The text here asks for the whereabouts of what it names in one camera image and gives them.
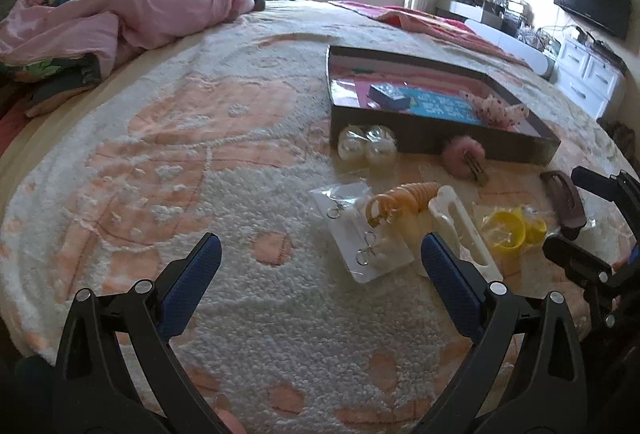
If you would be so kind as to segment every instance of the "silver screw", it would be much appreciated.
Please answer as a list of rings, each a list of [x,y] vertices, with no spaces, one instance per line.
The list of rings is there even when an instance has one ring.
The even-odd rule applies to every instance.
[[[557,291],[552,291],[549,297],[556,304],[562,304],[564,302],[564,297],[562,296],[562,293],[558,293]]]
[[[140,295],[144,295],[145,293],[149,293],[153,286],[154,285],[151,284],[148,280],[141,280],[136,284],[135,290],[136,290],[136,293],[139,293]]]
[[[491,286],[489,286],[489,289],[496,295],[504,295],[505,293],[507,293],[507,286],[505,286],[502,282],[492,282]]]
[[[90,296],[91,296],[91,290],[87,288],[82,288],[81,290],[79,290],[78,293],[76,293],[76,300],[78,302],[84,302]]]

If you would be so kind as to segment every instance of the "pink blanket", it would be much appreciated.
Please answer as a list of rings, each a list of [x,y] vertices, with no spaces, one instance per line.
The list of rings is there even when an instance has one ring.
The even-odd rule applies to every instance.
[[[145,49],[234,20],[253,8],[254,0],[70,0],[58,7],[18,0],[0,22],[0,62],[26,65],[91,53],[104,80]]]
[[[529,67],[521,59],[502,51],[498,46],[494,46],[491,42],[476,35],[471,29],[456,20],[435,17],[421,11],[400,8],[398,6],[370,6],[359,2],[351,1],[332,1],[330,4],[355,11],[364,17],[390,24],[396,28],[409,31],[411,33],[424,33],[439,38],[452,44],[457,44],[471,51],[482,52],[489,56],[502,58],[513,64],[524,65]]]

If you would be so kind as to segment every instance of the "bed sheet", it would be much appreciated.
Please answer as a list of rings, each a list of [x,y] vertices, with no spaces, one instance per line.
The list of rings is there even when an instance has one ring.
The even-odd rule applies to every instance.
[[[172,340],[206,400],[249,432],[408,430],[469,343],[410,267],[355,283],[312,216],[308,191],[342,175],[328,146],[330,44],[495,76],[561,137],[550,168],[631,171],[593,120],[525,67],[329,4],[268,3],[264,12],[146,53],[18,137],[0,159],[0,175],[13,179],[0,194],[8,201],[0,311],[17,347],[53,362],[78,289],[126,291],[213,231],[222,267],[185,334]],[[491,163],[488,170],[479,202],[548,205],[536,184],[539,167]],[[446,180],[437,159],[404,156],[385,182],[420,181],[420,172]],[[629,230],[615,207],[585,202],[598,225],[580,240],[618,260],[630,251]],[[588,329],[580,291],[539,250],[506,281],[532,296],[560,290],[579,330]],[[157,407],[128,339],[120,343],[143,401]],[[517,352],[514,340],[497,393]]]

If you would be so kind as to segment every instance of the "white dresser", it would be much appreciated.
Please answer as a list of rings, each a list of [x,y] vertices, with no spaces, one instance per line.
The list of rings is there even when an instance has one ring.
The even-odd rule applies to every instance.
[[[616,118],[626,91],[617,67],[572,38],[562,44],[550,82],[591,117],[608,121]]]

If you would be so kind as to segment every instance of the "drawer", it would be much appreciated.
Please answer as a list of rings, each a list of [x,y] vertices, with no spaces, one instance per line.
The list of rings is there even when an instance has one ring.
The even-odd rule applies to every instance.
[[[572,75],[582,78],[587,69],[589,57],[589,53],[584,49],[566,41],[562,49],[560,49],[560,54],[556,62]]]
[[[558,87],[567,98],[581,107],[581,109],[593,119],[604,115],[609,100],[599,93],[592,91],[580,80],[559,67],[556,68],[556,75],[556,87]]]
[[[584,83],[587,86],[602,93],[605,98],[611,99],[619,81],[620,75],[615,69],[597,58],[591,57],[584,74]]]

